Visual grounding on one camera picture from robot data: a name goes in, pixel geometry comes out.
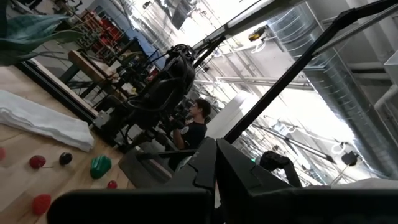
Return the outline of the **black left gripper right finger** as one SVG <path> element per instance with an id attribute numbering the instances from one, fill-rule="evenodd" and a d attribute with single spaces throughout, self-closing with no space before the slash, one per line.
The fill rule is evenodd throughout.
<path id="1" fill-rule="evenodd" d="M 397 224 L 396 189 L 297 188 L 217 139 L 216 177 L 227 223 Z"/>

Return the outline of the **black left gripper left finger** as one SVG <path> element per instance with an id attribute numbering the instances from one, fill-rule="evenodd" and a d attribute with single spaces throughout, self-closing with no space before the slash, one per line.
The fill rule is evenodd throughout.
<path id="1" fill-rule="evenodd" d="M 158 187 L 65 193 L 52 202 L 47 222 L 210 223 L 215 207 L 216 153 L 216 141 L 206 138 L 188 163 Z"/>

